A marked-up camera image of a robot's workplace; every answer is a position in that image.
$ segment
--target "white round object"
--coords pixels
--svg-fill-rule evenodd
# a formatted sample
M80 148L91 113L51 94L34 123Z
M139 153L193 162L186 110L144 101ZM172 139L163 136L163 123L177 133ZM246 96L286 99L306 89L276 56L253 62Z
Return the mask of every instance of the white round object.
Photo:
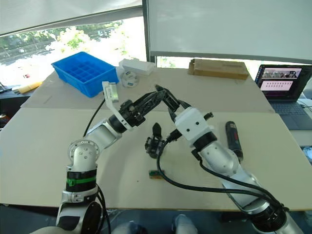
M125 72L121 76L121 83L124 87L135 87L138 84L138 77L134 72Z

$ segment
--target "cardboard box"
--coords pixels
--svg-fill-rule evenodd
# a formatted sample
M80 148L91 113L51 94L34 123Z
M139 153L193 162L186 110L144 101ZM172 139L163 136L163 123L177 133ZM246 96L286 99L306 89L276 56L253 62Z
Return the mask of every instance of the cardboard box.
M247 79L249 72L243 62L192 59L188 74L208 77Z

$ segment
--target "floor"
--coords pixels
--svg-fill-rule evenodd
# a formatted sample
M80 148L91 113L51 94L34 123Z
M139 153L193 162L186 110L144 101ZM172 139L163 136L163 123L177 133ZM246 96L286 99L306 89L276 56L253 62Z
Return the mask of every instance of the floor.
M54 226L56 209L39 214L33 209L0 206L1 234L28 234L45 226ZM220 222L220 212L207 211L151 211L151 210L116 210L110 214L112 228L133 220L144 226L149 234L171 234L171 223L178 214L185 214L196 225L199 234L255 234L249 221ZM292 217L305 234L312 233L303 212L292 212ZM103 227L103 234L107 233L107 226Z

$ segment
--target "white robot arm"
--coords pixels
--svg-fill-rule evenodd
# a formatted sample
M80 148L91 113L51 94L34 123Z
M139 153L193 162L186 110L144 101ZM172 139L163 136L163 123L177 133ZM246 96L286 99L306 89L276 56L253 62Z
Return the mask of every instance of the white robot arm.
M104 197L98 195L101 191L96 184L96 160L104 149L121 138L122 133L143 123L144 116L164 101L177 128L167 138L166 144L183 135L190 147L194 148L192 153L200 161L201 167L221 177L224 188L205 189L170 180L160 169L160 153L157 168L165 180L185 189L227 193L236 206L248 214L255 229L261 234L303 233L283 206L261 189L251 174L242 169L236 155L217 141L206 122L212 115L203 116L199 110L177 100L169 90L160 86L156 86L156 92L147 93L134 103L130 100L124 102L117 111L112 105L117 100L115 88L107 82L103 83L107 106L114 114L95 125L84 138L69 147L68 156L72 164L67 167L66 188L62 192L57 217L58 231L61 228L66 231L64 233L72 234L99 232L101 207L95 199ZM176 116L174 113L180 105L185 110ZM36 233L45 233L45 229L41 230Z

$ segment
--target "blue plastic bin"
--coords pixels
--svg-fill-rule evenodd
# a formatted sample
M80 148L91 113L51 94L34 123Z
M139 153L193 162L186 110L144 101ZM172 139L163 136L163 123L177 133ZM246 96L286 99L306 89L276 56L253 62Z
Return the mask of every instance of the blue plastic bin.
M86 52L52 63L58 76L92 98L103 90L102 81L118 83L116 68Z

